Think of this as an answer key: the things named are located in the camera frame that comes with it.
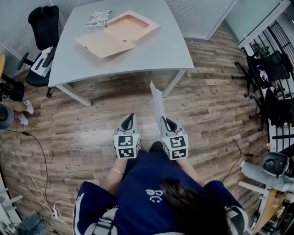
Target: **bracelet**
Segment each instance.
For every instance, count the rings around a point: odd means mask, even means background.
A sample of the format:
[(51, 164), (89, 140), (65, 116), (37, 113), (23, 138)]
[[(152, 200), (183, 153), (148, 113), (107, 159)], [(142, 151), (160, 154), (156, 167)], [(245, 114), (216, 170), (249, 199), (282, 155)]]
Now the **bracelet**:
[(118, 172), (118, 173), (121, 173), (121, 174), (124, 174), (124, 173), (122, 173), (122, 172), (120, 172), (119, 170), (117, 170), (117, 169), (114, 169), (116, 172)]

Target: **wooden floor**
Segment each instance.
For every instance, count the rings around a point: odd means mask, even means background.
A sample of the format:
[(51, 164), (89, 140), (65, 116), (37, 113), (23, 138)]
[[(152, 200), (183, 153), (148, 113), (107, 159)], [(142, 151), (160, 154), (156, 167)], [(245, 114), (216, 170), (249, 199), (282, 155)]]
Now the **wooden floor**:
[[(234, 62), (245, 63), (244, 55), (230, 35), (220, 27), (210, 41), (186, 39), (195, 69), (164, 99), (168, 117), (179, 119), (189, 138), (189, 160), (206, 182), (222, 180), (239, 157), (236, 139), (243, 152), (259, 155), (266, 150), (266, 131), (258, 132), (259, 120), (249, 120), (255, 104), (244, 98), (246, 84), (232, 80), (241, 75)], [(47, 198), (52, 206), (58, 200), (75, 203), (77, 191), (84, 180), (101, 182), (115, 161), (113, 148), (114, 127), (124, 115), (138, 117), (141, 145), (148, 149), (160, 138), (155, 123), (154, 106), (149, 84), (163, 89), (170, 78), (165, 71), (135, 73), (73, 83), (74, 90), (92, 101), (85, 107), (58, 89), (52, 98), (46, 98), (46, 88), (26, 84), (25, 100), (35, 107), (27, 115), (27, 127), (14, 126), (35, 135), (45, 151), (49, 184)], [(25, 161), (41, 190), (45, 191), (46, 171), (44, 158), (36, 140), (22, 134), (2, 132), (1, 141), (16, 151)], [(32, 210), (48, 219), (52, 229), (62, 234), (72, 232), (49, 214), (38, 203), (40, 195), (20, 159), (1, 149), (1, 167), (12, 196), (23, 195), (16, 203), (22, 217)], [(239, 163), (235, 165), (225, 186), (251, 215), (259, 199), (254, 192), (238, 186), (244, 179)], [(59, 204), (62, 218), (72, 222), (72, 208)]]

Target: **open box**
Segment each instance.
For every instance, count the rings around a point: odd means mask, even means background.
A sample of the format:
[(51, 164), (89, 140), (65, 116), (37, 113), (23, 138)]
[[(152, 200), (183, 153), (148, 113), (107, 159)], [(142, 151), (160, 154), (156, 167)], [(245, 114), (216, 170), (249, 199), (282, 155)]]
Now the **open box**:
[(77, 38), (77, 42), (99, 58), (129, 50), (159, 29), (159, 25), (133, 11), (115, 17), (100, 32)]

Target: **white marker cube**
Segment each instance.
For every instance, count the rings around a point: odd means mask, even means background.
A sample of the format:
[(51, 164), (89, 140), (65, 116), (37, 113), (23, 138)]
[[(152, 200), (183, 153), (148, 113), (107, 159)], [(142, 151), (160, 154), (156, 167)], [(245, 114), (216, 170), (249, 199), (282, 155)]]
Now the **white marker cube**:
[(115, 135), (114, 147), (116, 150), (117, 158), (136, 158), (140, 149), (140, 135)]
[(164, 151), (170, 160), (188, 157), (189, 143), (187, 134), (162, 138), (162, 141)]

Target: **white cable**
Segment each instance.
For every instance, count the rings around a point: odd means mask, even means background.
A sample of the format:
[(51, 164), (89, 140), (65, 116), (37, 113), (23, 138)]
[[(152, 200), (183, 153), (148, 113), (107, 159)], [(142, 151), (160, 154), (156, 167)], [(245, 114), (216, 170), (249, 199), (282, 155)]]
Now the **white cable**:
[(65, 221), (63, 221), (62, 219), (60, 219), (61, 214), (60, 214), (59, 210), (55, 207), (55, 205), (56, 205), (57, 203), (60, 203), (60, 202), (64, 202), (64, 203), (66, 203), (66, 204), (72, 206), (73, 208), (74, 208), (74, 205), (70, 204), (70, 203), (67, 202), (67, 201), (60, 200), (60, 201), (55, 202), (54, 206), (53, 206), (52, 208), (50, 208), (48, 202), (47, 202), (47, 201), (45, 200), (45, 198), (44, 198), (44, 195), (43, 195), (42, 191), (40, 190), (40, 188), (39, 188), (39, 186), (37, 185), (36, 181), (33, 179), (33, 176), (32, 176), (31, 173), (29, 172), (29, 170), (28, 170), (26, 164), (24, 163), (23, 159), (19, 156), (18, 153), (13, 152), (13, 151), (7, 149), (6, 146), (1, 142), (1, 140), (0, 140), (0, 143), (3, 145), (3, 147), (4, 147), (7, 151), (9, 151), (9, 152), (11, 152), (11, 153), (13, 153), (13, 154), (16, 154), (16, 155), (20, 158), (20, 160), (23, 162), (23, 164), (24, 164), (26, 170), (28, 171), (29, 176), (32, 178), (33, 182), (35, 183), (35, 185), (37, 186), (38, 190), (40, 191), (40, 193), (41, 193), (41, 195), (42, 195), (42, 196), (38, 196), (38, 198), (37, 198), (37, 199), (38, 199), (38, 203), (39, 203), (39, 204), (40, 204), (40, 205), (41, 205), (41, 206), (42, 206), (42, 207), (43, 207), (43, 208), (44, 208), (49, 214), (51, 214), (51, 215), (53, 215), (53, 216), (55, 216), (55, 214), (53, 213), (53, 211), (54, 211), (54, 209), (55, 209), (55, 210), (57, 211), (57, 217), (56, 217), (56, 218), (57, 218), (58, 220), (60, 220), (61, 222), (63, 222), (68, 228), (70, 228), (71, 230), (73, 230), (72, 225), (67, 224)]

